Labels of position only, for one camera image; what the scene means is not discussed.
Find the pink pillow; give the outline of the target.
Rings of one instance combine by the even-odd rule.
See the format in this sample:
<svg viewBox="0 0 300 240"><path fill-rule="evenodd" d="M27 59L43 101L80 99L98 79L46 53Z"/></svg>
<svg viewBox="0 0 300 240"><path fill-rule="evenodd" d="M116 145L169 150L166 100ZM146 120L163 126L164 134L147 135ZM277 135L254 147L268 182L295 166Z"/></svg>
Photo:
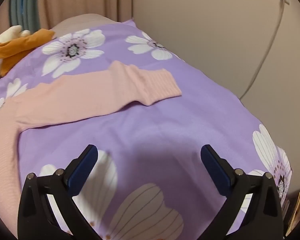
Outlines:
<svg viewBox="0 0 300 240"><path fill-rule="evenodd" d="M73 33L90 27L113 23L116 23L116 21L99 14L83 14L63 20L61 23L55 25L52 30L60 36L61 34Z"/></svg>

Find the white orange goose plush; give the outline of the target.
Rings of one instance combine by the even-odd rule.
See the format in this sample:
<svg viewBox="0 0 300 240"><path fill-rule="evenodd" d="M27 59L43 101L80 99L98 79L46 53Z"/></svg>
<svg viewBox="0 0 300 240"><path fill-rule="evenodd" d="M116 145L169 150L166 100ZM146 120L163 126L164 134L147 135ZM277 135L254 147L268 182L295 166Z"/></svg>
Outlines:
<svg viewBox="0 0 300 240"><path fill-rule="evenodd" d="M36 48L50 42L55 32L39 29L35 33L14 25L0 34L0 78Z"/></svg>

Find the purple floral bed sheet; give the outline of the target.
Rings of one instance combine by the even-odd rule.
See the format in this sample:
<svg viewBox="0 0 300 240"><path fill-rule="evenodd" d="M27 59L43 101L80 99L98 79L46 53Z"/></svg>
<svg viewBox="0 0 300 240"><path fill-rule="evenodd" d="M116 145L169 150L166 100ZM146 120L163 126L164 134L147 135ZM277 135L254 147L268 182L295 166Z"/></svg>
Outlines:
<svg viewBox="0 0 300 240"><path fill-rule="evenodd" d="M90 27L35 49L0 79L0 109L40 83L107 70L115 61L169 71L181 95L23 131L17 149L21 191L29 173L52 175L94 145L98 160L72 199L101 239L197 239L225 202L200 157L210 145L248 175L271 173L283 204L292 171L265 126L234 94L133 23Z"/></svg>

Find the pink ribbed sweater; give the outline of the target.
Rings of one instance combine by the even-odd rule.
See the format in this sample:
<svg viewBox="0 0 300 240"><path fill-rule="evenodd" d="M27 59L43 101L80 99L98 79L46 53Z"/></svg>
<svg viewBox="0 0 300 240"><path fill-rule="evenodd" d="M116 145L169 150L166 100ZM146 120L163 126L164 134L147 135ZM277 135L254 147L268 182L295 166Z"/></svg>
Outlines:
<svg viewBox="0 0 300 240"><path fill-rule="evenodd" d="M115 61L107 70L62 75L7 99L0 109L0 218L8 230L17 234L20 133L112 114L134 101L150 106L180 95L169 71Z"/></svg>

